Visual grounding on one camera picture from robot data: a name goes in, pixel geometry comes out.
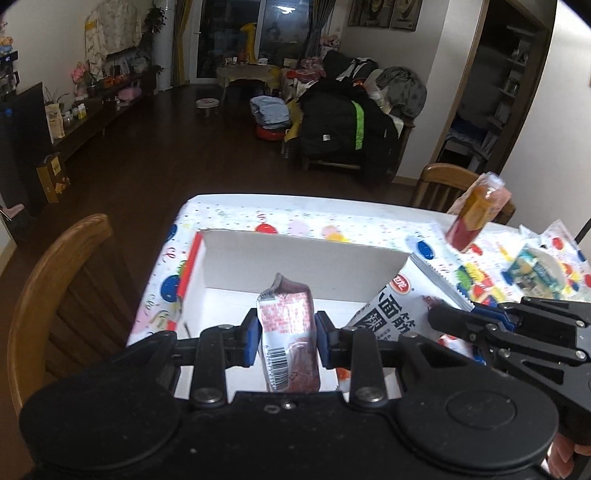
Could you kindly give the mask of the person's right hand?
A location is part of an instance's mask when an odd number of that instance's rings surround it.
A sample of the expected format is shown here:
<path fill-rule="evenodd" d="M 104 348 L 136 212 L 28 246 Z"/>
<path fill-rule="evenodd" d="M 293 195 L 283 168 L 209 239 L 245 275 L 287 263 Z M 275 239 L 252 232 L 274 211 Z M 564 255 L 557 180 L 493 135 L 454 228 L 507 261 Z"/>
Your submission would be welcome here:
<path fill-rule="evenodd" d="M 547 457 L 549 473 L 556 479 L 566 479 L 574 469 L 575 454 L 589 456 L 590 446 L 578 445 L 558 433 L 550 447 Z"/>

